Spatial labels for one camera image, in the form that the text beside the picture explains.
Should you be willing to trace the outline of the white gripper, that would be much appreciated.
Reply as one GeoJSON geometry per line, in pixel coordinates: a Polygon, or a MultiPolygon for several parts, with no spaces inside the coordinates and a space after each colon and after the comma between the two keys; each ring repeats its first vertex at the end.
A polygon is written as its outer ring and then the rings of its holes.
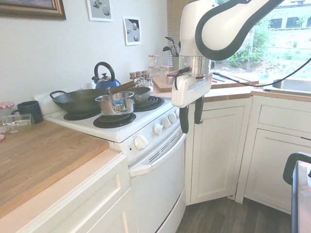
{"type": "Polygon", "coordinates": [[[172,87],[171,102],[173,106],[179,108],[179,119],[182,132],[187,134],[189,131],[189,107],[195,101],[194,123],[200,124],[204,106],[204,95],[211,89],[212,73],[204,79],[196,79],[190,74],[183,74],[177,77],[177,90],[175,84],[172,87]]]}

